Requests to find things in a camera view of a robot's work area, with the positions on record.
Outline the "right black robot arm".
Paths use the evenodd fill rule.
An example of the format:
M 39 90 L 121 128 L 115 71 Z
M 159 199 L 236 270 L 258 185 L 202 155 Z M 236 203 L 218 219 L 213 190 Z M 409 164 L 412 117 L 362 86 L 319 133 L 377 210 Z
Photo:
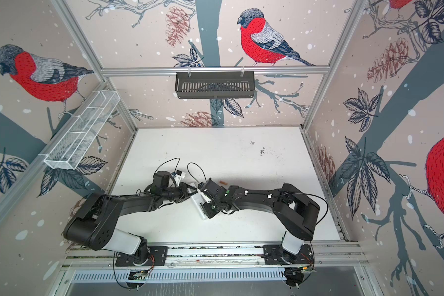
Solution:
M 219 213 L 232 215 L 243 210 L 276 216 L 286 229 L 279 251 L 282 257 L 297 257 L 303 245 L 313 240 L 320 206 L 289 183 L 284 183 L 278 189 L 263 191 L 240 186 L 230 186 L 227 189 L 208 180 L 198 186 L 198 192 L 208 198 L 201 208 L 209 219 Z

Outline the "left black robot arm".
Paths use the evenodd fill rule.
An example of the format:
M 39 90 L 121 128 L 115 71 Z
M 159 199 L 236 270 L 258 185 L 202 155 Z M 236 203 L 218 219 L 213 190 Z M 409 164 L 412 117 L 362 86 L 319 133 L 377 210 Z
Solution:
M 144 190 L 135 194 L 113 196 L 92 194 L 64 228 L 63 237 L 92 250 L 109 250 L 146 260 L 148 242 L 141 236 L 117 228 L 120 217 L 158 210 L 188 200 L 197 188 L 182 182 L 181 171 L 158 171 Z

